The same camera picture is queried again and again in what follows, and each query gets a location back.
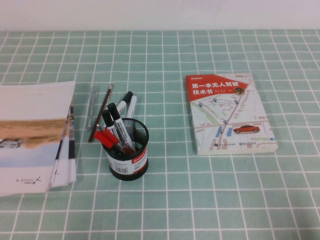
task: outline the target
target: pen holder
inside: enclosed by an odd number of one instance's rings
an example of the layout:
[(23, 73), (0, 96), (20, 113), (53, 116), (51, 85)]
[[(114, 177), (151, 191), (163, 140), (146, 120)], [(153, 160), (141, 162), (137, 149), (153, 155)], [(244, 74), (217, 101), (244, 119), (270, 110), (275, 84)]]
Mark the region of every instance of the pen holder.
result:
[(136, 152), (130, 155), (120, 155), (105, 147), (111, 173), (120, 180), (132, 181), (140, 178), (148, 169), (147, 143), (149, 131), (139, 120), (133, 118), (122, 119)]

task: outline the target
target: black marker cap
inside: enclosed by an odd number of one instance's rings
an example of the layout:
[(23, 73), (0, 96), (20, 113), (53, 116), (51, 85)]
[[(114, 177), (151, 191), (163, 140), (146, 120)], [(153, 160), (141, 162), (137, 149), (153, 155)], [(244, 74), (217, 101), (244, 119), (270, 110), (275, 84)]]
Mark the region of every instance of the black marker cap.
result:
[(108, 109), (103, 110), (101, 115), (107, 127), (111, 127), (114, 124)]
[(113, 117), (113, 120), (118, 120), (120, 118), (120, 114), (117, 110), (117, 106), (115, 105), (115, 103), (110, 103), (108, 104), (107, 108), (109, 109), (109, 112), (111, 114), (111, 116)]
[(132, 91), (128, 91), (122, 101), (125, 101), (125, 103), (128, 104), (131, 101), (133, 95), (134, 94), (132, 93)]

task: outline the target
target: marker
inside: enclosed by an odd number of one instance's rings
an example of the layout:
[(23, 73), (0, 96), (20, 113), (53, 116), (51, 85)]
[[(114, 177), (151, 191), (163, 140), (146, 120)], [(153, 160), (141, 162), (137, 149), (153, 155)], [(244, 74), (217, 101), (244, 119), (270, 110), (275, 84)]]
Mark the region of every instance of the marker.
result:
[(109, 112), (110, 112), (111, 116), (113, 117), (115, 126), (119, 130), (120, 139), (124, 142), (124, 144), (126, 144), (129, 147), (129, 149), (132, 153), (135, 153), (136, 150), (134, 147), (134, 143), (132, 142), (132, 140), (126, 130), (125, 124), (120, 117), (120, 114), (117, 110), (115, 103), (110, 103), (107, 106), (107, 108), (109, 109)]
[(137, 96), (133, 95), (131, 97), (130, 105), (128, 108), (128, 112), (126, 113), (126, 117), (129, 119), (132, 119), (134, 116), (135, 108), (136, 108), (136, 103), (137, 103)]
[[(102, 111), (102, 118), (105, 122), (106, 129), (108, 129), (117, 139), (120, 139), (108, 109)], [(127, 154), (129, 153), (129, 150), (124, 142), (120, 141), (120, 146)]]
[(128, 150), (125, 151), (124, 147), (121, 145), (119, 138), (117, 138), (115, 135), (113, 135), (108, 129), (100, 126), (99, 124), (97, 124), (97, 128), (100, 130), (100, 132), (102, 133), (103, 136), (105, 136), (114, 145), (117, 146), (117, 147), (115, 146), (115, 148), (117, 148), (117, 150), (119, 150), (123, 154), (129, 153)]
[(128, 91), (124, 96), (124, 98), (121, 100), (121, 102), (118, 104), (118, 106), (116, 106), (116, 109), (118, 110), (119, 114), (123, 111), (125, 106), (130, 102), (130, 99), (132, 96), (133, 96), (132, 91)]
[(118, 135), (116, 127), (114, 125), (114, 121), (112, 120), (108, 109), (103, 110), (102, 118), (105, 122), (106, 129), (108, 129), (116, 138), (119, 139), (119, 135)]
[(94, 133), (94, 138), (97, 139), (100, 143), (102, 143), (104, 146), (106, 146), (108, 149), (114, 149), (117, 153), (122, 153), (122, 149), (115, 145), (112, 141), (110, 141), (108, 138), (106, 138), (102, 132), (97, 131)]

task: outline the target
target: green grid tablecloth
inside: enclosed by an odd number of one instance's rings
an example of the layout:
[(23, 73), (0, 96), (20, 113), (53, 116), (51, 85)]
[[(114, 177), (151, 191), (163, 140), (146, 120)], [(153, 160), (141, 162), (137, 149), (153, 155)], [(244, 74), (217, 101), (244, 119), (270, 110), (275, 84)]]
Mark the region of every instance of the green grid tablecloth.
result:
[[(0, 32), (0, 83), (76, 80), (77, 181), (0, 198), (0, 240), (320, 239), (320, 38), (316, 30)], [(251, 72), (276, 153), (197, 156), (185, 76)], [(137, 95), (150, 132), (140, 179), (110, 174), (95, 110)]]

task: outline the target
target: white wall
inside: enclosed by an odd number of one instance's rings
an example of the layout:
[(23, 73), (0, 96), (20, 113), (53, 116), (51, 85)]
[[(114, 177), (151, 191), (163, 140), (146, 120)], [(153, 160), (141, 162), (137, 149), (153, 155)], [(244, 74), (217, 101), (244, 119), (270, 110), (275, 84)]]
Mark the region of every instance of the white wall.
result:
[(0, 31), (320, 28), (319, 0), (0, 0)]

